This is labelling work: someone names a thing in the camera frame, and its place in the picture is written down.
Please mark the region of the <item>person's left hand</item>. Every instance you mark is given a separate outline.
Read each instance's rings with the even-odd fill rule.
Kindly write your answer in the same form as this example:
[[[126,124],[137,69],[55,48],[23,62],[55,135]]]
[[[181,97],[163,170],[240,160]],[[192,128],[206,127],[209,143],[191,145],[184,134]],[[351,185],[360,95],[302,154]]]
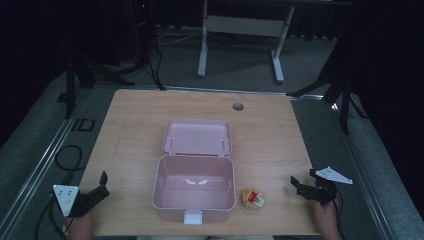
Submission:
[[[82,217],[66,218],[65,226],[68,228],[71,240],[93,240],[94,210],[91,209]]]

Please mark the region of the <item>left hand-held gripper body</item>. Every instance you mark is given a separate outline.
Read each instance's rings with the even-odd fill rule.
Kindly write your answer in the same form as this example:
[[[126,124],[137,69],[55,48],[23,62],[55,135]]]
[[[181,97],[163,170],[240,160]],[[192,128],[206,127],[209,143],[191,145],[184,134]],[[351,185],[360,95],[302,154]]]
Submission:
[[[54,195],[64,217],[82,217],[95,203],[87,194],[82,194],[77,186],[54,185]]]

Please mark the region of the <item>dark computer tower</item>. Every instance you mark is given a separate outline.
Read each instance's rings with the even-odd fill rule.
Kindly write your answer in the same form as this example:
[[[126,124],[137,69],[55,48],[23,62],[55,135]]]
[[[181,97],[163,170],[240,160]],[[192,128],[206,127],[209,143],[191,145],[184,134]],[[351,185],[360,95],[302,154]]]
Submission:
[[[131,0],[136,30],[134,62],[145,63],[153,48],[154,16],[151,0]]]

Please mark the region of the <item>person's right hand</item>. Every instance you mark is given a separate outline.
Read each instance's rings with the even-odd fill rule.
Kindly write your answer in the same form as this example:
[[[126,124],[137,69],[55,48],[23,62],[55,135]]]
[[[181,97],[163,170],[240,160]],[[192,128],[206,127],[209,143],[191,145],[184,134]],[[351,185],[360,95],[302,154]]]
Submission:
[[[324,240],[341,240],[338,230],[337,212],[333,203],[321,205],[312,202],[315,226]]]

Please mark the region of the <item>white desk frame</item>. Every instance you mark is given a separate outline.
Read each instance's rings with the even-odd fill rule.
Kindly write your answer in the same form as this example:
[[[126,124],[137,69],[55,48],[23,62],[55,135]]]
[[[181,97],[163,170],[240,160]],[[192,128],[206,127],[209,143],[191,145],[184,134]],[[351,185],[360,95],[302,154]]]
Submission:
[[[284,20],[251,19],[229,16],[216,16],[208,13],[209,0],[203,0],[201,49],[198,63],[197,76],[206,75],[208,56],[208,33],[227,33],[254,35],[264,37],[276,37],[279,39],[277,47],[271,51],[271,60],[277,83],[283,83],[285,78],[280,62],[282,47],[285,43],[291,20],[295,11],[290,7]]]

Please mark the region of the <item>pink plastic box with lid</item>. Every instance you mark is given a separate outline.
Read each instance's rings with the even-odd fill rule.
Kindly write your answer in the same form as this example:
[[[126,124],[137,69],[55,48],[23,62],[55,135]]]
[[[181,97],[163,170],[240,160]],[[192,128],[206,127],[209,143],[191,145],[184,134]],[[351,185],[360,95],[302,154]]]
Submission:
[[[236,206],[231,130],[224,120],[168,121],[152,204],[164,220],[220,222]]]

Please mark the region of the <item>aluminium frame rail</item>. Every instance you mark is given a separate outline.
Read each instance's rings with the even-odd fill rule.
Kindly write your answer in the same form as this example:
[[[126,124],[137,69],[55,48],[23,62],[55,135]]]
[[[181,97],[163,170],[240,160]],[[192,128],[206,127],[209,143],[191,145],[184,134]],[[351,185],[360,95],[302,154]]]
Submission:
[[[0,148],[0,240],[10,238],[90,93],[79,91],[69,111],[47,91]]]
[[[363,161],[360,158],[357,147],[352,139],[352,130],[345,132],[342,130],[342,138],[347,145],[353,169],[355,172],[355,183],[360,187],[364,200],[367,204],[370,215],[375,224],[376,230],[382,240],[394,240],[393,232],[387,222],[386,216],[378,202],[374,189],[369,181]]]

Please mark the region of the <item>black metal stand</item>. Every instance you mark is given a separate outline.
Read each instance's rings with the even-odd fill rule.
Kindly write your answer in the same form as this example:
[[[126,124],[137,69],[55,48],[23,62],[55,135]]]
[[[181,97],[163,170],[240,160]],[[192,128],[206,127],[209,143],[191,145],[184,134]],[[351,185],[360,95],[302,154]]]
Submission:
[[[307,85],[306,87],[287,93],[287,96],[300,98],[312,90],[318,89],[326,84],[329,85],[326,93],[323,96],[323,101],[326,104],[335,104],[341,98],[341,111],[339,114],[339,124],[345,134],[349,133],[348,116],[350,103],[353,103],[354,109],[362,118],[368,118],[367,115],[359,108],[352,97],[354,71],[351,66],[342,67],[338,70],[326,72],[323,70],[316,82]]]
[[[124,80],[115,72],[108,70],[87,56],[68,56],[66,59],[66,92],[58,98],[59,102],[66,104],[65,119],[69,119],[76,108],[75,78],[78,78],[83,87],[93,88],[95,80],[91,73],[92,69],[120,85],[134,86],[134,83]]]

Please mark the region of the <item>round yellow tin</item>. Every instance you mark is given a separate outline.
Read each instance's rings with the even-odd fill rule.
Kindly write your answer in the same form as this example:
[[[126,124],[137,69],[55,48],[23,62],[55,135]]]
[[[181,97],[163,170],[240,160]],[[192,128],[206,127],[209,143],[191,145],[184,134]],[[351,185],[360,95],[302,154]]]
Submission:
[[[242,205],[250,210],[259,210],[265,203],[264,193],[256,187],[247,187],[241,194]]]

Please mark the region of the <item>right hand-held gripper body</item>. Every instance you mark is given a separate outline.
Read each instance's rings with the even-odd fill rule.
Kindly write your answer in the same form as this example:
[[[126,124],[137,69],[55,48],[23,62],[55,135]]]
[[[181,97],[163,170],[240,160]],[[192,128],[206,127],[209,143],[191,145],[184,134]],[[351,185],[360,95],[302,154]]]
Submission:
[[[349,185],[353,183],[352,179],[345,177],[331,167],[315,171],[318,175],[317,179],[314,178],[315,185],[309,186],[300,183],[297,194],[307,200],[315,200],[321,205],[336,199],[338,193],[336,182]]]

